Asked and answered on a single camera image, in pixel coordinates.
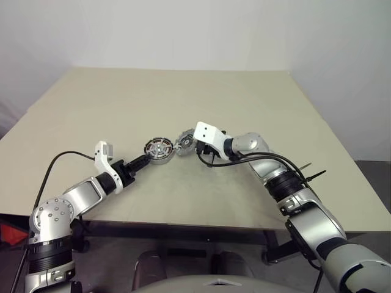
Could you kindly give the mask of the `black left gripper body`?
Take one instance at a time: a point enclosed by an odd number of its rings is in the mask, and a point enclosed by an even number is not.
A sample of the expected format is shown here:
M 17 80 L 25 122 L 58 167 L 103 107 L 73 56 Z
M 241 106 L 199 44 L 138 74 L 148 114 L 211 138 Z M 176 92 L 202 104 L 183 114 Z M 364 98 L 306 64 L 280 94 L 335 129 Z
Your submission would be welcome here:
M 119 175 L 123 186 L 129 186 L 135 181 L 136 173 L 133 172 L 127 164 L 125 164 L 123 159 L 111 164 L 111 167 Z

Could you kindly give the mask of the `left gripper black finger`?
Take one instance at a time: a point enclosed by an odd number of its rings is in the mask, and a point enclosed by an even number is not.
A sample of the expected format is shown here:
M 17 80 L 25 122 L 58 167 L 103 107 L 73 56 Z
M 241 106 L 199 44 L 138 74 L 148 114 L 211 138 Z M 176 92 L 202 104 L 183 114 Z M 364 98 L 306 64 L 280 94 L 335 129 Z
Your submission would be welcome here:
M 131 163 L 131 175 L 135 176 L 137 172 L 146 167 L 150 162 L 149 161 L 137 161 Z
M 129 167 L 145 167 L 151 161 L 151 156 L 149 154 L 143 154 L 136 159 L 128 163 Z

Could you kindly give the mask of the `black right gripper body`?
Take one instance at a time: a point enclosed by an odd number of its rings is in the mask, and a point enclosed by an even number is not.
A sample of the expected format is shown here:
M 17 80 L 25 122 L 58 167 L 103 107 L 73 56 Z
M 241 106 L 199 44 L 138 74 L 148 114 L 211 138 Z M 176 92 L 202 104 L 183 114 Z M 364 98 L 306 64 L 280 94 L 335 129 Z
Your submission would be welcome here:
M 201 158 L 201 155 L 212 155 L 212 157 L 220 158 L 220 154 L 212 146 L 205 142 L 197 142 L 197 157 Z

